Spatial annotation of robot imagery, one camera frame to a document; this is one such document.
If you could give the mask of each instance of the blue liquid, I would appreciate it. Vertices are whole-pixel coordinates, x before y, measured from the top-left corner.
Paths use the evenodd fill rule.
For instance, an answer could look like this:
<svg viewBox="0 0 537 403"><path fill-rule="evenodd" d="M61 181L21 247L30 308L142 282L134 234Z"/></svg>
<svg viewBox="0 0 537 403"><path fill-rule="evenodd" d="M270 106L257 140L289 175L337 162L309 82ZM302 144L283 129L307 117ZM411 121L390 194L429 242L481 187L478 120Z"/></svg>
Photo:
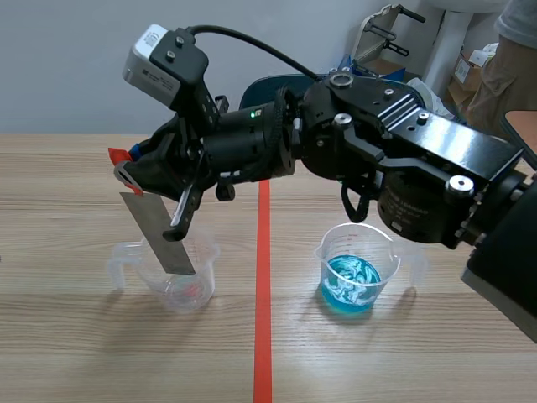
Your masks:
<svg viewBox="0 0 537 403"><path fill-rule="evenodd" d="M380 282L380 275L366 260L352 255L336 256L328 261L341 277L361 284ZM373 306L378 287L353 285L334 275L322 279L321 291L325 299L340 311L363 312Z"/></svg>

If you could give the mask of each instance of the plastic measuring cup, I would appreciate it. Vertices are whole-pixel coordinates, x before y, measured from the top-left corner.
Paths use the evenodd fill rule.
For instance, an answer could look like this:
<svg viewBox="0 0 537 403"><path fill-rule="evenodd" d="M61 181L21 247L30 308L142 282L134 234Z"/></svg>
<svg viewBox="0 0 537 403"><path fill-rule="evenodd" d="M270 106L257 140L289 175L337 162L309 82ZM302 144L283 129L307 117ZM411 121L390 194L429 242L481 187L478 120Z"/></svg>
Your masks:
<svg viewBox="0 0 537 403"><path fill-rule="evenodd" d="M209 234L194 229L182 243L196 272L194 275L166 273L145 239L116 244L107 267L113 286L117 290L125 288L123 266L131 264L167 309L193 311L204 306L215 290L213 265L220 248Z"/></svg>
<svg viewBox="0 0 537 403"><path fill-rule="evenodd" d="M367 224L347 223L328 231L315 250L321 261L321 291L335 308L361 312L373 306L399 270L394 241Z"/></svg>

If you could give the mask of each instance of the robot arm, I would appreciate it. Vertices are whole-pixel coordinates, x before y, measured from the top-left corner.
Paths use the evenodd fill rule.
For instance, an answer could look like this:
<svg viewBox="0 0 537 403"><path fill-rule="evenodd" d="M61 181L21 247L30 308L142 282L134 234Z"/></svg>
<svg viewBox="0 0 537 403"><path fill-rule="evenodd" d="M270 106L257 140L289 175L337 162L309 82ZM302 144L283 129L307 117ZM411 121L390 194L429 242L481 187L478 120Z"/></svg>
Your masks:
<svg viewBox="0 0 537 403"><path fill-rule="evenodd" d="M301 99L281 89L273 102L228 113L225 97L213 101L203 81L208 59L194 38L200 32L246 40L315 82ZM315 175L341 182L354 222L376 200L384 223L404 238L476 246L463 279L476 290L489 285L494 296L486 297L537 339L537 270L529 250L537 235L537 185L528 187L514 170L521 149L427 112L405 85L344 70L320 78L220 27L173 32L152 25L123 76L176 112L131 149L132 161L115 166L123 183L178 201L164 233L169 241L187 234L204 191L216 185L218 199L230 201L236 184L292 175L301 159ZM349 190L361 197L357 207Z"/></svg>

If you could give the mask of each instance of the khaki pants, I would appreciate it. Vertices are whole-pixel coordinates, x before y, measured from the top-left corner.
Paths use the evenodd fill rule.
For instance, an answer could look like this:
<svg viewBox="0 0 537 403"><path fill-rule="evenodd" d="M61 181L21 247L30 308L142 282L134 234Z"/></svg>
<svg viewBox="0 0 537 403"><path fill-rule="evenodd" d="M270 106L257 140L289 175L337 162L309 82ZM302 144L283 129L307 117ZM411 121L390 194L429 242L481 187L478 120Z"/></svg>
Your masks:
<svg viewBox="0 0 537 403"><path fill-rule="evenodd" d="M482 70L467 120L482 133L508 139L501 118L518 110L537 110L537 49L500 36L496 56Z"/></svg>

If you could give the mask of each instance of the red tape line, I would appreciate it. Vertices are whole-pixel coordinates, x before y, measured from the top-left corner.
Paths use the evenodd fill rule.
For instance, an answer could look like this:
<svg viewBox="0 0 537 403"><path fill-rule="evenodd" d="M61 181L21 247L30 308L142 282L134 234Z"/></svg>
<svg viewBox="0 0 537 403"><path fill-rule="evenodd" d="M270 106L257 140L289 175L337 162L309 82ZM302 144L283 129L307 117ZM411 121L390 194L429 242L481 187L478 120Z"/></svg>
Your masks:
<svg viewBox="0 0 537 403"><path fill-rule="evenodd" d="M272 403L269 181L259 182L258 203L258 262L255 283L253 403Z"/></svg>

